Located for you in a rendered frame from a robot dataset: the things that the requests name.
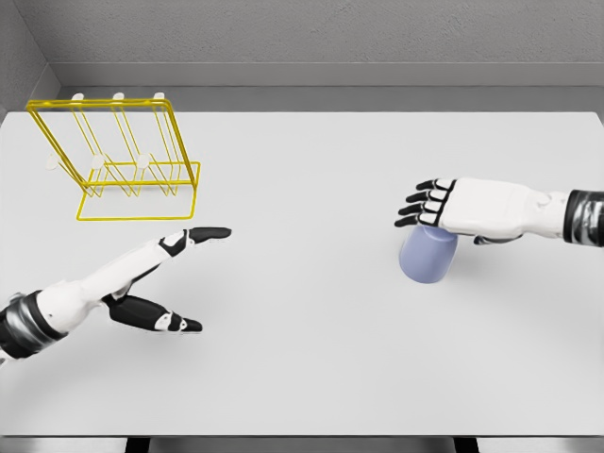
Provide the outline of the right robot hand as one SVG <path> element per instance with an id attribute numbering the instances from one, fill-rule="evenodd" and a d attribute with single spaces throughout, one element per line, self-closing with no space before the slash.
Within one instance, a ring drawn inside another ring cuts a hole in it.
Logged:
<path id="1" fill-rule="evenodd" d="M 472 236 L 475 244 L 508 243 L 529 231 L 536 192 L 526 186 L 462 177 L 435 178 L 416 185 L 398 211 L 396 227 L 438 227 Z"/>

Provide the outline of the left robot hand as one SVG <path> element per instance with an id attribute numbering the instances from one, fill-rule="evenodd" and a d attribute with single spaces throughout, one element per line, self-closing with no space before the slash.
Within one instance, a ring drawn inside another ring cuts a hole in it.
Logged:
<path id="1" fill-rule="evenodd" d="M 117 323 L 148 331 L 198 333 L 203 330 L 200 322 L 129 291 L 134 283 L 186 249 L 209 240 L 225 239 L 231 233 L 227 227 L 199 226 L 150 241 L 83 278 L 82 294 L 107 305 L 110 319 Z"/>

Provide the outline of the lavender cup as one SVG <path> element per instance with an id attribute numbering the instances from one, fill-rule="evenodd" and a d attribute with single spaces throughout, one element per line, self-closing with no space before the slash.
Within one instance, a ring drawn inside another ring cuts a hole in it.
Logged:
<path id="1" fill-rule="evenodd" d="M 419 283 L 443 279 L 454 259 L 458 235 L 435 226 L 415 226 L 399 253 L 403 273 Z"/>

